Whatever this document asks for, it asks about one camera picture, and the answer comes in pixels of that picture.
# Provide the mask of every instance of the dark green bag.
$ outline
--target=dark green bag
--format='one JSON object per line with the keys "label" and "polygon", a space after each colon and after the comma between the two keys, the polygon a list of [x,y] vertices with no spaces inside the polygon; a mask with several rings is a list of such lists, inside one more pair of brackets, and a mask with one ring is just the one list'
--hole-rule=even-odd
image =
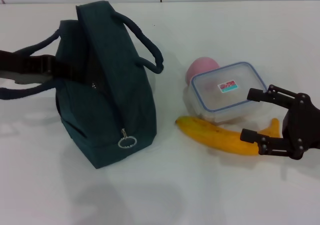
{"label": "dark green bag", "polygon": [[[0,70],[51,78],[24,90],[0,88],[0,99],[56,88],[63,125],[98,169],[153,142],[156,109],[144,66],[159,74],[163,57],[138,26],[108,2],[81,5],[76,10],[78,21],[61,21],[59,30],[47,40],[14,53],[0,52]],[[156,66],[139,57],[125,25],[153,54]],[[30,56],[58,37],[55,57]]]}

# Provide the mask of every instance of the plastic food container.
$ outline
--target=plastic food container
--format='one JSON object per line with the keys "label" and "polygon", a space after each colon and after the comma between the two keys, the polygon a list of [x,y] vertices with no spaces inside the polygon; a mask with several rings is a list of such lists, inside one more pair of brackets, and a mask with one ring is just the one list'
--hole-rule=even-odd
{"label": "plastic food container", "polygon": [[247,115],[259,106],[259,102],[247,100],[250,88],[267,91],[254,67],[238,62],[194,76],[188,97],[199,117],[220,123]]}

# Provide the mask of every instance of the banana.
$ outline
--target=banana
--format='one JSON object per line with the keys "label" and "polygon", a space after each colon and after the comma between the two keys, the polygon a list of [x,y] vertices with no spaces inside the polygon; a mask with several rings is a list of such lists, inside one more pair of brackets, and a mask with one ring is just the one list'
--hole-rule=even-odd
{"label": "banana", "polygon": [[[240,140],[240,132],[230,131],[211,124],[208,121],[192,116],[181,116],[175,123],[190,138],[210,148],[227,153],[255,156],[258,155],[258,145]],[[260,134],[280,138],[279,120],[273,118],[271,125],[259,132]]]}

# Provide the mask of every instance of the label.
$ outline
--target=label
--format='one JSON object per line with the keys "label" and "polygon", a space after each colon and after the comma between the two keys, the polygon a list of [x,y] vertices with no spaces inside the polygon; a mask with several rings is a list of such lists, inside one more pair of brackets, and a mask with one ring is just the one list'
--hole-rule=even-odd
{"label": "label", "polygon": [[238,88],[238,85],[234,80],[227,81],[218,85],[220,91],[224,94]]}

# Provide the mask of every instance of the pink object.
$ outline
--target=pink object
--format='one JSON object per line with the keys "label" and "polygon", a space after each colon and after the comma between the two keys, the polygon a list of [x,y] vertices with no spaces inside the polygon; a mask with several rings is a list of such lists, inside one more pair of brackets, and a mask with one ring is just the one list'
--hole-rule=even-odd
{"label": "pink object", "polygon": [[198,74],[220,68],[219,64],[210,57],[199,57],[189,67],[185,74],[185,82],[189,85],[191,79]]}

